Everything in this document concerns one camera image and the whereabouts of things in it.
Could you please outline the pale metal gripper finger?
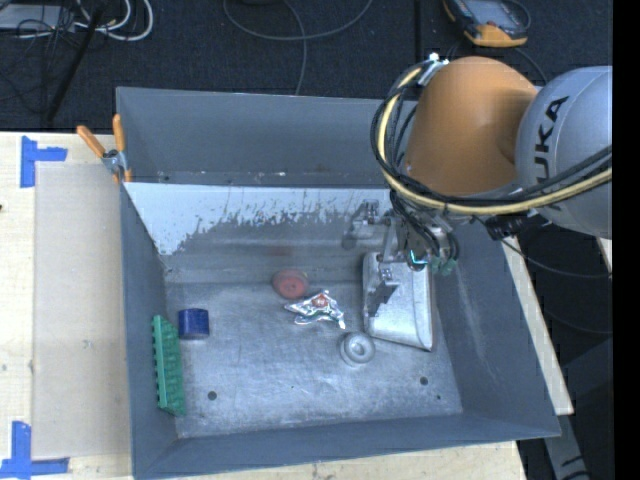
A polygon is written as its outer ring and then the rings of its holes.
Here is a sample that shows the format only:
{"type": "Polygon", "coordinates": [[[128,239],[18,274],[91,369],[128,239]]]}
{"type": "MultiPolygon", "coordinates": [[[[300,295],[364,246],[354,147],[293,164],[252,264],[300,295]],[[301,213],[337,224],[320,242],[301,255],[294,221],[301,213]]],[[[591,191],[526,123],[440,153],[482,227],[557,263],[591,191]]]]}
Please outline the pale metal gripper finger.
{"type": "Polygon", "coordinates": [[[374,317],[379,307],[389,301],[398,286],[399,281],[390,264],[378,263],[375,265],[368,288],[368,315],[370,317],[374,317]]]}
{"type": "Polygon", "coordinates": [[[364,201],[351,216],[342,236],[344,249],[380,245],[388,229],[388,217],[378,201],[364,201]]]}

